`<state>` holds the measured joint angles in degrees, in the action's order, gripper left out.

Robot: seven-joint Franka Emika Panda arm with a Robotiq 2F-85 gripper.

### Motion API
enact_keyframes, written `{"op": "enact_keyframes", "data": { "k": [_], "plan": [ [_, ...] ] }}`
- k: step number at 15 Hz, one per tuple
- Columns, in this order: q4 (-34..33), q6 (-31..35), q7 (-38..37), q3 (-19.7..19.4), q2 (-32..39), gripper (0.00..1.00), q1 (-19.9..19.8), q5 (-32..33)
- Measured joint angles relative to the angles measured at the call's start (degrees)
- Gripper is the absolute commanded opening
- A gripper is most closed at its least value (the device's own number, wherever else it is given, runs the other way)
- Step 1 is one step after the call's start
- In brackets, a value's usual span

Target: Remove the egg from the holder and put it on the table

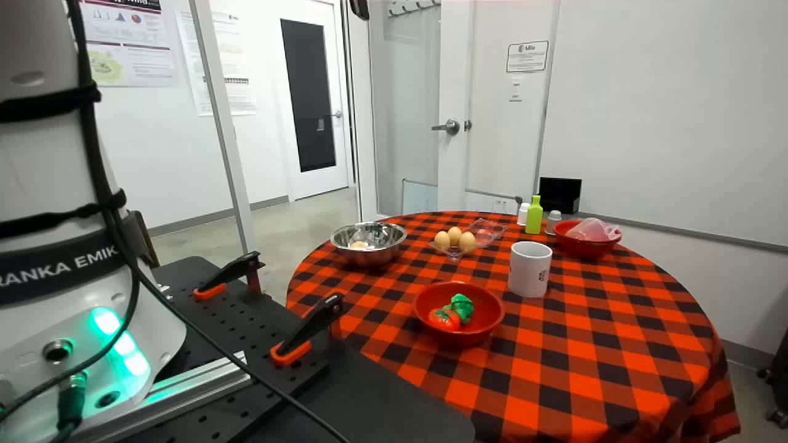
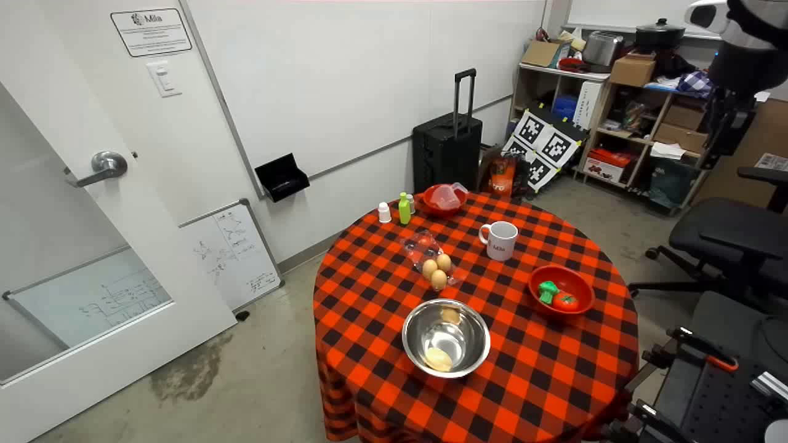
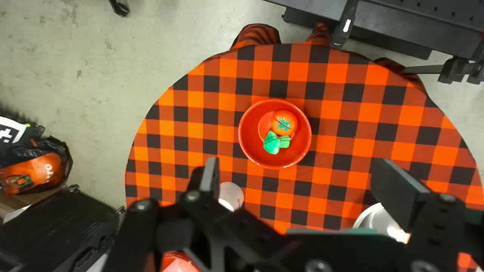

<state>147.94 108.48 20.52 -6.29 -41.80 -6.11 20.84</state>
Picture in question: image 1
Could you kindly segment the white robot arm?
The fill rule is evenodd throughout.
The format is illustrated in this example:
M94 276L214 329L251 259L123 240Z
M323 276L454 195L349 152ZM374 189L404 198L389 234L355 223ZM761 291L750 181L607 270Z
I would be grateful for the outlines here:
M143 288L97 101L79 0L0 0L0 443L116 425L187 338Z

